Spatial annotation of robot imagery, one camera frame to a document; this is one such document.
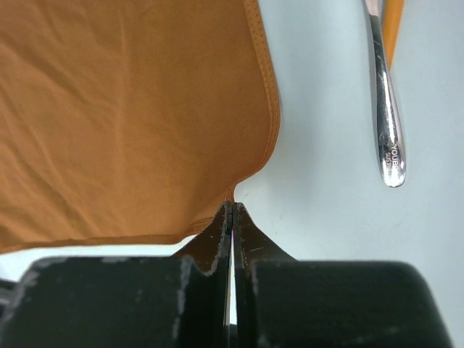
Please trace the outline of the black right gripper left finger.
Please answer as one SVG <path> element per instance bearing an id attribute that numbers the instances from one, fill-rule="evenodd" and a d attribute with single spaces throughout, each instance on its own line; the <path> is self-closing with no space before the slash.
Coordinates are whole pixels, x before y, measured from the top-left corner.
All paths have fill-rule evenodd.
<path id="1" fill-rule="evenodd" d="M 3 347 L 227 347 L 232 205 L 169 257 L 47 257 L 15 285 Z"/>

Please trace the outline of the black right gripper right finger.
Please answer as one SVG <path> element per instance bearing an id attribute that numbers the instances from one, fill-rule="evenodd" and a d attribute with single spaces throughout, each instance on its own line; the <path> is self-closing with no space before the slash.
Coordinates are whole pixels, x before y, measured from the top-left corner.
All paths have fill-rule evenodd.
<path id="1" fill-rule="evenodd" d="M 422 275 L 404 262 L 299 261 L 233 206 L 239 347 L 451 347 Z"/>

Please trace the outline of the orange-brown cloth napkin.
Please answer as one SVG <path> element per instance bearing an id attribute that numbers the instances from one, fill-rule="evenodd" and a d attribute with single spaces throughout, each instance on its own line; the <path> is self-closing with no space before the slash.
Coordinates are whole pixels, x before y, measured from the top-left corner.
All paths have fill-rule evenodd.
<path id="1" fill-rule="evenodd" d="M 3 1 L 1 252 L 176 244 L 279 126 L 256 1 Z"/>

